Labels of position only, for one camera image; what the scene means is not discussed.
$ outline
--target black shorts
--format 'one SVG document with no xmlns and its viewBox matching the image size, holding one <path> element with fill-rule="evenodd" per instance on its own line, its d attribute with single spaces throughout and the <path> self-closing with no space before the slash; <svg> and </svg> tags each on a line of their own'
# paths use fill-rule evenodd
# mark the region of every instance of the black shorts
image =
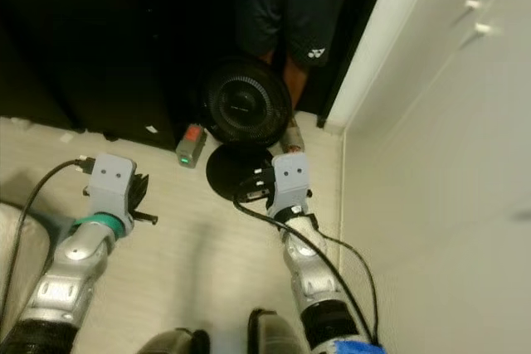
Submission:
<svg viewBox="0 0 531 354">
<path fill-rule="evenodd" d="M 324 65 L 343 0 L 236 0 L 236 40 L 244 51 L 263 56 L 284 32 L 288 52 L 299 65 Z"/>
</svg>

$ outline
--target blue tape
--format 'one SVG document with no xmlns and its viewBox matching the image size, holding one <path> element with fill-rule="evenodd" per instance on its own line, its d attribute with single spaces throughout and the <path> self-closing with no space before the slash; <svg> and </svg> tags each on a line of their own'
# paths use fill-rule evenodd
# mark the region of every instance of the blue tape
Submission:
<svg viewBox="0 0 531 354">
<path fill-rule="evenodd" d="M 335 348 L 338 354 L 386 354 L 381 347 L 361 342 L 336 342 Z"/>
</svg>

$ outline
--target white cushion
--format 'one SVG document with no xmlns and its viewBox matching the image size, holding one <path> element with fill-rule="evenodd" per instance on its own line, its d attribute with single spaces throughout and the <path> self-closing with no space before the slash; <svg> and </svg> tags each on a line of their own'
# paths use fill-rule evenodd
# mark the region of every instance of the white cushion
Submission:
<svg viewBox="0 0 531 354">
<path fill-rule="evenodd" d="M 13 260 L 12 251 L 17 233 L 20 211 L 0 203 L 0 306 L 7 289 L 7 275 Z M 17 321 L 27 300 L 33 293 L 50 248 L 50 237 L 46 229 L 28 216 L 22 227 L 22 238 L 17 254 L 17 262 L 9 289 L 0 341 Z"/>
</svg>

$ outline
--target shorts logo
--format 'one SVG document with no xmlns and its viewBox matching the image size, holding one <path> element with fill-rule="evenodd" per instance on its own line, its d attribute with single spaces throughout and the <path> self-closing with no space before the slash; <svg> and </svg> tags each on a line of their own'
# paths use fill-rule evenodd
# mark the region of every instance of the shorts logo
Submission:
<svg viewBox="0 0 531 354">
<path fill-rule="evenodd" d="M 323 55 L 325 49 L 314 49 L 308 53 L 309 58 L 319 58 Z"/>
</svg>

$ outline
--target bare leg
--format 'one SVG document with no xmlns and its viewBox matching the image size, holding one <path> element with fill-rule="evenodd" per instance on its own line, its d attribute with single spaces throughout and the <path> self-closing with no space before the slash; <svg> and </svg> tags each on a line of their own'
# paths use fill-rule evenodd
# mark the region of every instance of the bare leg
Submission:
<svg viewBox="0 0 531 354">
<path fill-rule="evenodd" d="M 263 56 L 260 56 L 258 58 L 260 58 L 266 64 L 271 65 L 271 63 L 273 62 L 273 54 L 274 53 L 275 53 L 275 51 L 271 50 L 269 53 L 265 53 Z"/>
<path fill-rule="evenodd" d="M 288 55 L 288 59 L 286 60 L 284 68 L 284 82 L 290 91 L 293 109 L 295 109 L 297 103 L 299 103 L 300 96 L 304 91 L 307 81 L 308 70 L 295 64 L 290 55 Z"/>
<path fill-rule="evenodd" d="M 295 110 L 295 107 L 299 103 L 300 96 L 304 91 L 307 80 L 308 70 L 295 64 L 293 59 L 288 55 L 284 68 L 284 82 L 286 86 L 288 86 L 288 91 L 290 92 L 293 110 Z M 295 117 L 291 118 L 284 137 L 280 142 L 282 148 L 286 152 L 295 153 L 298 151 L 304 151 L 304 141 L 300 135 L 300 129 L 299 126 L 297 126 Z"/>
</svg>

